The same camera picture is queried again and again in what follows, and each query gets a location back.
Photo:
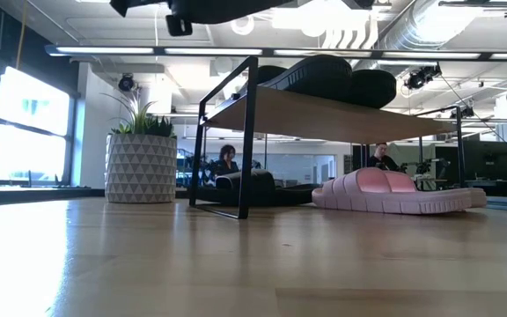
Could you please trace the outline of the wooden shelf black metal frame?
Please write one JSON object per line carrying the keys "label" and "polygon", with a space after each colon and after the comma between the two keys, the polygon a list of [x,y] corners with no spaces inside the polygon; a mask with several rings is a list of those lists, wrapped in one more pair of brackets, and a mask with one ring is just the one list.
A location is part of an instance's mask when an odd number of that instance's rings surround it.
{"label": "wooden shelf black metal frame", "polygon": [[236,129],[243,134],[242,170],[234,219],[249,216],[254,136],[257,133],[321,139],[340,143],[375,144],[453,132],[449,122],[396,114],[382,108],[328,100],[258,85],[259,59],[248,56],[199,102],[195,135],[190,206],[213,212],[199,204],[199,168],[206,128]]}

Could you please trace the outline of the overhead beam with light strips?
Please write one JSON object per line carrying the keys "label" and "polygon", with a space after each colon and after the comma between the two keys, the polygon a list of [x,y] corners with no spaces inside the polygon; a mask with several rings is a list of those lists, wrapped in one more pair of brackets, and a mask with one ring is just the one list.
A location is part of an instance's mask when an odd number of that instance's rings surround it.
{"label": "overhead beam with light strips", "polygon": [[229,56],[264,58],[304,58],[313,55],[333,55],[345,59],[388,61],[447,61],[507,63],[506,51],[451,50],[378,50],[324,48],[215,48],[215,47],[99,47],[47,45],[51,56]]}

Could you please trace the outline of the dark background workstation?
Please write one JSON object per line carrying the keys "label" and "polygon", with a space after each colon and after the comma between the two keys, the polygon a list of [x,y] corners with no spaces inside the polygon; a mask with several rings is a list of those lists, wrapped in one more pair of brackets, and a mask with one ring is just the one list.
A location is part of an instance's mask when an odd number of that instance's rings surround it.
{"label": "dark background workstation", "polygon": [[438,189],[481,188],[488,196],[507,197],[507,143],[465,141],[464,180],[459,179],[456,147],[437,147],[434,165]]}

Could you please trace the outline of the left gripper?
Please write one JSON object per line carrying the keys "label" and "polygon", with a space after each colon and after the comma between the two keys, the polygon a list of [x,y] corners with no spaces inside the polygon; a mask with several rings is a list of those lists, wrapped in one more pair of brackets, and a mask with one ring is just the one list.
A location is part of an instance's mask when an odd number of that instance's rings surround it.
{"label": "left gripper", "polygon": [[169,0],[165,16],[171,36],[186,36],[193,24],[215,25],[280,6],[292,0]]}

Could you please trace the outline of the black rubber slide sandal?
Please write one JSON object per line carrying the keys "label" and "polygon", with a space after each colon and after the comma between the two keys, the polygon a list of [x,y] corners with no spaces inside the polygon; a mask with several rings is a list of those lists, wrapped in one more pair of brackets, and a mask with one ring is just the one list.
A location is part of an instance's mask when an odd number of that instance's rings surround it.
{"label": "black rubber slide sandal", "polygon": [[384,70],[355,70],[352,73],[348,103],[382,108],[395,99],[396,78]]}
{"label": "black rubber slide sandal", "polygon": [[[224,206],[239,204],[241,172],[228,173],[215,178],[215,186],[199,187],[196,199]],[[256,207],[295,206],[312,202],[313,190],[320,184],[300,184],[278,187],[273,175],[262,169],[251,171],[250,205]]]}
{"label": "black rubber slide sandal", "polygon": [[346,102],[352,82],[352,67],[332,55],[306,57],[288,69],[261,66],[258,85],[286,92]]}

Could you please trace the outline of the large bright window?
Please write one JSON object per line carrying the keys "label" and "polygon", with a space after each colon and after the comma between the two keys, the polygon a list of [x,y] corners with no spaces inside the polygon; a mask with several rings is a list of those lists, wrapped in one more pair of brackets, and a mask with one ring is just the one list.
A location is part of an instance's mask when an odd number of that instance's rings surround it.
{"label": "large bright window", "polygon": [[68,93],[22,71],[0,74],[0,185],[70,180],[73,106]]}

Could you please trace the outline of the person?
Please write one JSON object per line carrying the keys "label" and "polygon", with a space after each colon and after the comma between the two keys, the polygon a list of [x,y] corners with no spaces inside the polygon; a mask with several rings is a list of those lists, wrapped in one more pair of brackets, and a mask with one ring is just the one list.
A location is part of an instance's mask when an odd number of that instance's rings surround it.
{"label": "person", "polygon": [[367,160],[367,167],[376,167],[381,170],[395,171],[399,172],[400,167],[395,163],[395,161],[386,154],[387,144],[379,143],[376,144],[376,149],[373,155],[371,155]]}
{"label": "person", "polygon": [[234,161],[235,155],[236,150],[232,145],[224,145],[220,149],[218,160],[215,162],[214,174],[216,176],[222,176],[228,173],[238,172],[239,167]]}

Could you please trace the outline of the silver ventilation duct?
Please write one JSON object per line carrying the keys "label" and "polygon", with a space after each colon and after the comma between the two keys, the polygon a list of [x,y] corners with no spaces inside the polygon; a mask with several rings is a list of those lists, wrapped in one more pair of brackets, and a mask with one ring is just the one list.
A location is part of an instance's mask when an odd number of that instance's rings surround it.
{"label": "silver ventilation duct", "polygon": [[376,48],[438,50],[462,33],[481,14],[480,8],[438,4],[443,1],[457,0],[415,0],[376,42]]}

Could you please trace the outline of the potted plant white patterned pot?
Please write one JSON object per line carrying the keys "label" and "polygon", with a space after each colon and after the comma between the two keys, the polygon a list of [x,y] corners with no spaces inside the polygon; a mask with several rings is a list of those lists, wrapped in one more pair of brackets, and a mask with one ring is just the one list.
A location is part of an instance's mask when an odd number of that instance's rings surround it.
{"label": "potted plant white patterned pot", "polygon": [[164,116],[150,114],[152,101],[137,92],[115,101],[129,117],[107,135],[105,198],[110,203],[171,203],[175,199],[177,137]]}

